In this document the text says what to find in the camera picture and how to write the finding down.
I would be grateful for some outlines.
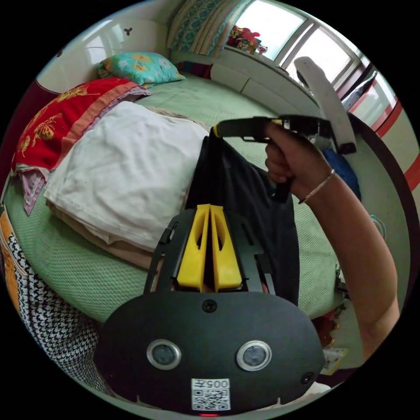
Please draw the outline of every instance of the screw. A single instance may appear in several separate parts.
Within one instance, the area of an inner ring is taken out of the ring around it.
[[[302,376],[302,379],[301,379],[301,384],[302,384],[302,385],[307,385],[308,383],[312,382],[314,379],[315,379],[315,375],[314,375],[314,373],[313,373],[313,372],[308,372],[308,373],[305,373],[305,374]]]
[[[211,299],[207,299],[202,305],[203,311],[211,314],[217,309],[217,303]]]

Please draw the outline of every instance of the black fabric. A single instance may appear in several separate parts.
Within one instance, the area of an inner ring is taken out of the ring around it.
[[[362,95],[370,89],[377,75],[377,71],[373,72],[371,77],[360,83],[360,85],[357,86],[353,92],[351,92],[350,95],[341,102],[346,112],[350,111],[354,104],[362,97]]]
[[[244,159],[225,140],[206,137],[186,208],[223,206],[246,217],[272,268],[276,295],[298,304],[299,244],[291,196],[285,204],[273,192],[264,170]]]

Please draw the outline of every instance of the hand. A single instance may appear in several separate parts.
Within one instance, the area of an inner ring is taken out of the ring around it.
[[[330,165],[310,141],[274,123],[267,126],[266,134],[273,141],[266,147],[269,177],[276,183],[292,178],[290,191],[299,200],[330,175]]]

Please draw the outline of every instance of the person's arm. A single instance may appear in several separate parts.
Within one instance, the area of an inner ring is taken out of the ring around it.
[[[266,165],[274,182],[292,178],[291,192],[300,200],[330,174],[331,168],[305,139],[270,124],[273,140]],[[364,361],[381,345],[399,318],[397,272],[391,253],[353,191],[338,176],[306,202],[331,243],[352,300],[363,344]]]
[[[399,318],[394,261],[369,214],[339,176],[334,175],[307,204],[343,271],[359,324],[365,361]]]

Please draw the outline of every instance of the window frame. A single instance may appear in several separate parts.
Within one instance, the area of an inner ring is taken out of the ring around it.
[[[332,81],[332,85],[335,91],[340,90],[340,88],[351,78],[354,72],[359,69],[361,66],[364,68],[369,64],[366,57],[360,52],[359,55],[355,54],[352,49],[341,40],[334,32],[329,30],[321,21],[313,18],[312,16],[306,14],[302,10],[296,9],[288,4],[284,4],[279,1],[274,0],[259,0],[264,3],[272,4],[273,6],[283,8],[290,11],[291,13],[298,14],[305,20],[302,24],[296,29],[296,31],[290,36],[286,41],[283,48],[280,50],[279,54],[272,61],[277,67],[286,69],[292,64],[296,55],[299,53],[299,50],[302,46],[309,40],[312,34],[320,29],[328,37],[330,37],[345,53],[350,57],[349,63],[344,67],[344,69],[337,75],[337,77]]]

